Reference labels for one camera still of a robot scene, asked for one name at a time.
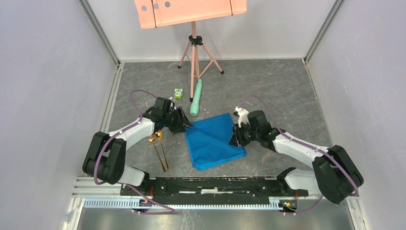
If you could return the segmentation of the blue cloth napkin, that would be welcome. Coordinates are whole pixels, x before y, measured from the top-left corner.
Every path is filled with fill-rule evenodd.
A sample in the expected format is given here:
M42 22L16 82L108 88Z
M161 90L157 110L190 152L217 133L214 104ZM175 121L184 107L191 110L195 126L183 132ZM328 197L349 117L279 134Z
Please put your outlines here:
M229 145L232 128L231 115L225 113L193 122L193 127L186 129L186 142L195 169L207 170L247 155L244 147Z

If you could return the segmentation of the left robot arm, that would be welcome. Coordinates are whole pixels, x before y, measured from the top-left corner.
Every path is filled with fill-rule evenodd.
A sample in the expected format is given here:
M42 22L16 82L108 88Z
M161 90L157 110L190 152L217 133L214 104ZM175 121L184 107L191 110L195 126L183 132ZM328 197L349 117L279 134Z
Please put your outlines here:
M154 106L134 122L116 130L95 133L82 165L82 171L91 175L96 184L130 184L138 195L150 190L147 172L126 165L126 151L144 138L167 127L172 134L184 133L192 123L180 106L165 97L157 97Z

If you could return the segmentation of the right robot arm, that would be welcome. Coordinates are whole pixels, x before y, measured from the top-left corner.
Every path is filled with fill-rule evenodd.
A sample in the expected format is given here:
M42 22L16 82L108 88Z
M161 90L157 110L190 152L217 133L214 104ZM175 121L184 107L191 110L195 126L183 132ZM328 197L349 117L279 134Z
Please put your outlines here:
M237 106L234 115L238 122L233 126L230 145L244 147L256 141L265 149L310 167L304 171L292 167L280 173L276 188L281 195L302 190L309 195L323 195L334 204L358 195L364 178L342 146L324 147L296 138L283 129L272 127L262 110L248 112Z

